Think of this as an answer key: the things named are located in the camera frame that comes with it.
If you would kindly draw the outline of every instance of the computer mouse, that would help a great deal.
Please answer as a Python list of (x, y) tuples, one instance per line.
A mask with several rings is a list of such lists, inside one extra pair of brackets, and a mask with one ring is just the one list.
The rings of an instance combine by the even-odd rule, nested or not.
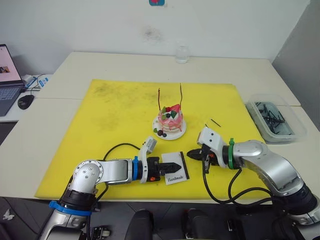
[(18, 100), (18, 107), (21, 108), (22, 110), (25, 110), (31, 105), (34, 99), (35, 99), (34, 95), (25, 95), (23, 97), (20, 97)]

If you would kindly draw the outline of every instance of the yellow mat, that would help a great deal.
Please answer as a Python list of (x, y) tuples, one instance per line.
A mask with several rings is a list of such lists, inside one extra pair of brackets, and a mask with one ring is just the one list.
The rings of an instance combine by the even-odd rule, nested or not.
[[(149, 156), (160, 157), (162, 153), (182, 151), (190, 180), (172, 185), (166, 185), (163, 178), (145, 184), (135, 181), (112, 185), (104, 199), (206, 200), (210, 197), (203, 184), (202, 164), (187, 157), (189, 150), (199, 148), (197, 137), (205, 124), (218, 132), (226, 143), (230, 138), (234, 138), (235, 142), (263, 141), (235, 86), (202, 83), (182, 83), (181, 109), (187, 125), (186, 133), (173, 141), (159, 139), (152, 130), (152, 121), (159, 112), (158, 88), (161, 107), (180, 102), (178, 83), (92, 80), (35, 196), (58, 199), (80, 162), (100, 160), (119, 143), (141, 146), (147, 136), (153, 136), (158, 142)], [(121, 146), (110, 154), (109, 159), (133, 158), (136, 155), (136, 149)], [(227, 198), (228, 184), (235, 173), (236, 170), (210, 168), (207, 181), (214, 195)], [(254, 172), (245, 169), (235, 181), (232, 192), (236, 194), (249, 187), (265, 186)], [(98, 185), (99, 192), (103, 188), (104, 184)], [(263, 192), (258, 191), (245, 195), (246, 198), (264, 196)]]

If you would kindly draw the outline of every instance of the clear plastic box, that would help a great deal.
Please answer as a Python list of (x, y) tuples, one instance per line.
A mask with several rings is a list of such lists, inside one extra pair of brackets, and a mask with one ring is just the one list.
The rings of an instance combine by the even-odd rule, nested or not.
[(255, 94), (245, 106), (269, 144), (291, 143), (307, 135), (302, 122), (279, 95)]

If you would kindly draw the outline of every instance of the blue ring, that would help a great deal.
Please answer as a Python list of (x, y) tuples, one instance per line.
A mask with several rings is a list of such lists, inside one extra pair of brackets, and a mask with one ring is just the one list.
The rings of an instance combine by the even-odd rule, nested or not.
[(138, 156), (134, 156), (133, 160), (133, 178), (132, 180), (137, 180), (138, 177)]
[(57, 209), (61, 213), (77, 215), (77, 216), (84, 216), (85, 217), (85, 216), (91, 216), (91, 214), (92, 214), (92, 211), (80, 211), (80, 210), (65, 208), (63, 206), (60, 206), (56, 201), (51, 201), (49, 203), (49, 207), (52, 209)]

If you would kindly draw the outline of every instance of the laptop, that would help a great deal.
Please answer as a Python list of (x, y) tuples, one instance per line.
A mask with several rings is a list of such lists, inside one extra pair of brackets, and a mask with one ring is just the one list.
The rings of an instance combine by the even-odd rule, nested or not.
[(7, 114), (24, 87), (7, 46), (0, 44), (0, 117)]

